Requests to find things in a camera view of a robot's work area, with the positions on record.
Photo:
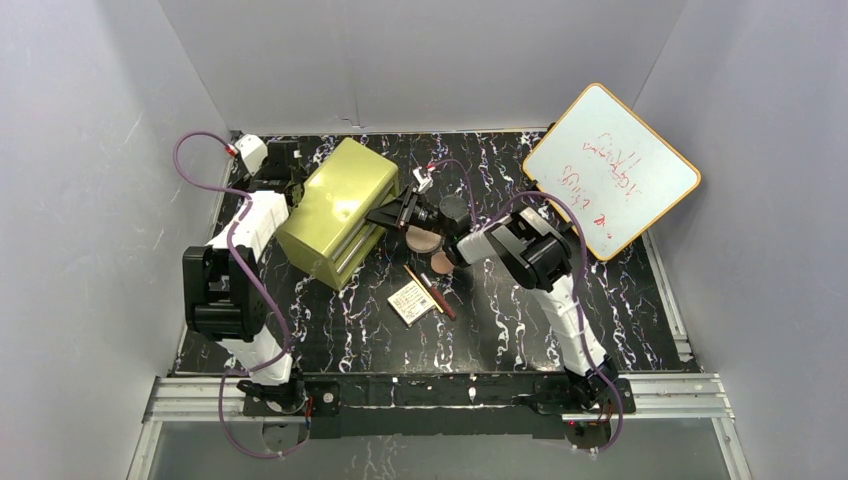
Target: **whiteboard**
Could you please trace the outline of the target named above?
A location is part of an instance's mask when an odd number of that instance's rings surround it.
[[[691,163],[599,83],[577,97],[523,169],[571,208],[600,260],[618,254],[701,182]]]

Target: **red pen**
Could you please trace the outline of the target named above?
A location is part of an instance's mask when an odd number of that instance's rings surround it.
[[[433,296],[433,299],[436,300],[439,306],[442,307],[442,310],[444,310],[445,313],[448,315],[448,318],[450,318],[451,320],[456,320],[456,313],[454,313],[453,309],[450,308],[450,305],[448,305],[447,300],[445,300],[445,297],[441,294],[441,292],[436,289],[435,285],[433,285],[433,282],[431,282],[430,279],[427,278],[427,275],[419,273],[418,277],[421,279],[421,282],[424,284],[424,286],[427,287],[427,290],[430,291],[430,295]]]

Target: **black marble tabletop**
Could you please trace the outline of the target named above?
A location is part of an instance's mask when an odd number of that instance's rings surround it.
[[[493,215],[512,195],[527,189],[521,163],[543,132],[362,135],[353,137],[400,166],[403,181],[412,169],[433,160],[455,158],[470,169],[471,188],[482,218]],[[297,137],[303,162],[313,171],[345,137]],[[269,137],[266,142],[290,139]],[[446,165],[427,197],[467,198],[462,172]],[[553,209],[540,213],[561,224]],[[225,197],[217,231],[239,204]],[[575,270],[577,237],[568,235]],[[498,262],[486,261],[438,276],[430,255],[411,252],[402,235],[383,236],[351,282],[336,292],[291,266],[272,240],[262,255],[261,278],[279,302],[293,332],[294,356],[306,372],[488,372],[560,369],[557,340],[539,305],[518,287]],[[426,271],[457,313],[456,321],[426,314],[412,327],[387,298],[408,283],[405,263]],[[622,371],[679,370],[675,349],[651,264],[641,239],[607,262],[590,258],[581,304],[601,344]],[[273,319],[273,334],[282,331]],[[220,374],[234,359],[222,347],[187,332],[174,363],[175,374]]]

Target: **orange whiteboard border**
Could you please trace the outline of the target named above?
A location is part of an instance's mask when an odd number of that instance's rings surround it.
[[[571,106],[570,106],[570,107],[568,107],[568,110],[566,110],[566,111],[565,111],[565,113],[563,113],[561,117],[559,117],[559,120],[557,120],[557,121],[556,121],[556,123],[554,124],[554,126],[553,126],[553,127],[551,127],[551,129],[550,129],[548,132],[553,131],[553,130],[554,130],[554,129],[555,129],[555,128],[559,125],[559,123],[560,123],[560,122],[561,122],[561,121],[562,121],[562,120],[566,117],[566,115],[568,115],[568,112],[570,112],[570,111],[571,111],[571,109],[572,109],[572,108],[574,108],[574,106],[575,106],[575,105],[577,105],[577,102],[579,102],[579,101],[580,101],[580,99],[581,99],[581,98],[583,98],[583,95],[586,95],[586,92],[588,92],[588,91],[589,91],[589,89],[590,89],[590,88],[592,88],[592,87],[600,87],[600,88],[602,88],[602,89],[604,90],[604,92],[606,92],[606,93],[607,93],[607,95],[609,95],[610,97],[612,97],[612,99],[613,99],[613,100],[615,100],[616,102],[618,102],[618,104],[619,104],[619,105],[621,105],[621,107],[622,107],[622,108],[624,108],[624,110],[625,110],[625,111],[627,111],[627,113],[629,113],[629,114],[630,114],[633,118],[635,118],[636,120],[638,120],[638,121],[639,121],[639,123],[641,123],[643,127],[645,127],[646,129],[648,129],[648,131],[649,131],[649,132],[651,132],[651,133],[654,135],[654,137],[656,137],[656,138],[657,138],[657,140],[661,141],[661,142],[663,143],[663,145],[665,145],[666,147],[668,147],[668,149],[669,149],[669,150],[671,150],[672,152],[674,152],[674,154],[675,154],[675,155],[677,155],[677,158],[679,158],[680,160],[682,160],[682,161],[683,161],[683,163],[685,163],[685,164],[686,164],[689,168],[691,168],[691,169],[692,169],[692,171],[693,171],[693,172],[695,172],[695,176],[697,177],[697,179],[695,180],[695,184],[694,184],[694,185],[692,185],[692,187],[691,187],[691,188],[689,188],[689,190],[687,190],[686,192],[684,192],[684,193],[683,193],[683,195],[681,195],[681,196],[680,196],[677,200],[675,200],[675,201],[674,201],[674,203],[672,203],[671,205],[669,205],[669,206],[668,206],[668,208],[666,208],[665,210],[663,210],[662,212],[660,212],[660,213],[659,213],[659,215],[657,215],[656,217],[654,217],[654,219],[653,219],[653,220],[651,220],[650,222],[648,222],[648,224],[645,226],[645,228],[643,228],[642,230],[640,230],[640,231],[639,231],[636,235],[634,235],[632,238],[630,238],[630,240],[628,240],[627,242],[625,242],[625,243],[621,246],[621,248],[619,248],[618,250],[616,250],[615,252],[613,252],[610,256],[608,256],[608,257],[601,257],[601,256],[599,256],[599,255],[598,255],[598,252],[596,252],[596,251],[595,251],[595,249],[594,249],[594,248],[592,248],[592,246],[591,246],[591,245],[589,245],[589,243],[588,243],[588,242],[586,242],[586,246],[587,246],[587,247],[589,248],[589,250],[592,252],[592,255],[594,255],[594,256],[595,256],[595,258],[597,258],[598,260],[601,260],[601,261],[604,261],[604,262],[605,262],[605,261],[607,261],[607,260],[609,260],[609,259],[611,259],[611,258],[615,257],[615,256],[616,256],[616,255],[618,255],[619,253],[621,253],[621,251],[622,251],[622,250],[624,250],[625,248],[627,248],[627,246],[628,246],[628,245],[630,245],[631,243],[633,243],[633,240],[636,240],[639,236],[641,236],[643,233],[645,233],[645,230],[647,230],[647,229],[651,228],[651,225],[653,225],[654,223],[656,223],[656,221],[657,221],[657,220],[659,220],[659,219],[660,219],[660,217],[662,217],[663,215],[665,215],[665,214],[666,214],[669,210],[671,210],[671,209],[672,209],[672,207],[674,207],[675,205],[677,205],[678,203],[680,203],[680,201],[681,201],[681,200],[683,200],[684,198],[686,198],[686,196],[687,196],[687,195],[689,195],[690,193],[692,193],[692,190],[695,190],[695,188],[696,188],[698,185],[700,185],[700,184],[701,184],[701,172],[700,172],[697,168],[695,168],[695,166],[694,166],[694,165],[692,165],[692,164],[689,162],[689,160],[686,160],[686,158],[685,158],[683,155],[681,155],[681,154],[680,154],[680,152],[678,152],[678,151],[677,151],[674,147],[672,147],[671,145],[669,145],[669,143],[668,143],[668,142],[666,142],[664,138],[662,138],[661,136],[659,136],[659,135],[657,134],[657,132],[655,132],[655,131],[654,131],[654,129],[653,129],[653,128],[651,128],[651,126],[650,126],[650,125],[648,125],[647,123],[645,123],[645,121],[644,121],[644,120],[642,120],[641,118],[639,118],[639,115],[636,115],[635,113],[633,113],[633,110],[631,110],[631,109],[630,109],[630,107],[628,107],[627,105],[625,105],[624,103],[622,103],[622,102],[621,102],[621,100],[619,100],[619,99],[618,99],[618,97],[616,97],[616,96],[615,96],[612,92],[610,92],[610,91],[609,91],[609,89],[607,89],[607,87],[605,87],[605,86],[603,86],[603,85],[601,85],[600,83],[597,83],[597,82],[596,82],[596,83],[592,83],[592,84],[590,84],[588,87],[586,87],[586,89],[585,89],[585,90],[583,90],[583,92],[582,92],[582,93],[581,93],[581,94],[577,97],[577,99],[576,99],[576,100],[574,100],[574,103],[572,103],[572,104],[571,104]],[[527,158],[525,158],[525,159],[524,159],[524,163],[522,163],[522,164],[521,164],[521,170],[524,172],[524,175],[527,175],[527,178],[529,178],[531,181],[535,181],[536,179],[535,179],[535,178],[533,178],[533,176],[532,176],[532,175],[530,175],[530,172],[528,172],[528,171],[527,171],[527,161],[528,161],[528,160],[530,160],[530,157],[531,157],[531,156],[533,156],[533,153],[536,151],[536,149],[537,149],[537,148],[539,148],[539,146],[540,146],[540,145],[542,145],[542,143],[544,143],[544,141],[545,141],[545,139],[544,139],[544,138],[542,138],[542,140],[539,142],[539,144],[538,144],[538,145],[536,145],[535,147],[533,147],[533,150],[530,152],[530,155],[527,155]],[[539,189],[539,191],[540,191],[540,192],[544,192],[544,190],[542,190],[542,188],[541,188],[541,185],[540,185],[540,184],[538,184],[538,183],[537,183],[536,185],[537,185],[537,188]],[[559,208],[559,206],[558,206],[556,203],[551,202],[551,201],[549,201],[549,200],[548,200],[548,202],[551,204],[551,206],[553,206],[553,207],[554,207],[554,209],[555,209],[557,212],[559,212],[559,216],[560,216],[560,217],[562,217],[564,220],[569,220],[568,215],[567,215],[564,211],[562,211],[562,209],[561,209],[561,208]],[[572,229],[574,230],[574,232],[575,232],[575,233],[577,233],[577,228],[572,227]]]

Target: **white wall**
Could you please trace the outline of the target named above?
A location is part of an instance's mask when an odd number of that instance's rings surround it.
[[[195,128],[225,133],[155,0],[0,6],[0,477],[126,475],[214,200],[170,163]]]
[[[844,1],[693,2],[636,102],[703,173],[659,243],[756,478],[848,471],[846,86]]]
[[[632,104],[685,2],[160,3],[229,127],[322,133],[547,126],[592,82]]]

